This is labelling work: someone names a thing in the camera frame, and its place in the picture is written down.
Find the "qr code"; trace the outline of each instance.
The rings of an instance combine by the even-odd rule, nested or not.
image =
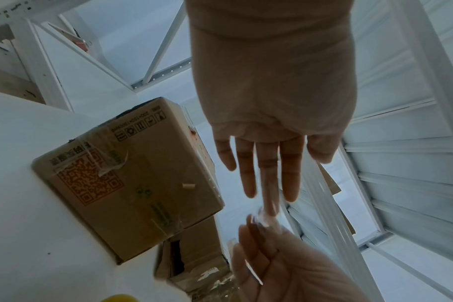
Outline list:
[[[105,166],[98,150],[93,149],[63,167],[57,175],[83,205],[89,205],[124,186],[113,171],[99,177],[99,167]]]

